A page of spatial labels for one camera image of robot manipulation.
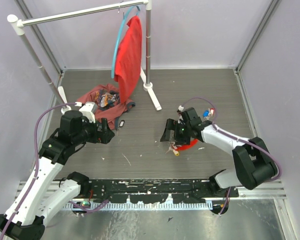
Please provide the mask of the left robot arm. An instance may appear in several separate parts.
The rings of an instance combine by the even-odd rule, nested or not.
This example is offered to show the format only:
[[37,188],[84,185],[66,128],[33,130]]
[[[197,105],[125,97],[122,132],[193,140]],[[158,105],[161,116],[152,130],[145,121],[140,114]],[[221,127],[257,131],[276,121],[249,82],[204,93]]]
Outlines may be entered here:
[[43,200],[52,181],[68,159],[86,143],[108,144],[115,136],[106,118],[90,121],[82,112],[69,110],[59,127],[35,149],[35,165],[17,199],[0,214],[0,238],[39,240],[53,216],[74,197],[85,198],[91,190],[90,179],[79,172],[68,175],[63,185]]

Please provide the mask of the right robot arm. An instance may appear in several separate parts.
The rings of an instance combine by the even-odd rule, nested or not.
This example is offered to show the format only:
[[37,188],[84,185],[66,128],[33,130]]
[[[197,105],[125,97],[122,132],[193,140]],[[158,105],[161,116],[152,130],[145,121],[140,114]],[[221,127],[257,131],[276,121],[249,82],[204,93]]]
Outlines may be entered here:
[[170,142],[175,151],[197,140],[215,146],[233,159],[234,169],[224,169],[209,177],[213,196],[221,197],[228,188],[238,186],[253,190],[278,178],[279,167],[261,138],[245,138],[225,131],[210,120],[202,120],[193,107],[179,109],[178,114],[177,120],[166,120],[161,142]]

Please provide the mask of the red handled keyring with keys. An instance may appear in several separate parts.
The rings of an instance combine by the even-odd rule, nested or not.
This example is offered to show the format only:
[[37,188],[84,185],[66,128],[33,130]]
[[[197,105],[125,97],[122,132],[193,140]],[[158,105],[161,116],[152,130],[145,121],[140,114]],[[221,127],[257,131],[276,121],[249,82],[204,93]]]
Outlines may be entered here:
[[180,144],[172,141],[168,147],[168,150],[166,151],[166,154],[172,152],[176,157],[178,157],[180,155],[180,152],[194,147],[197,143],[197,139],[191,140],[189,144]]

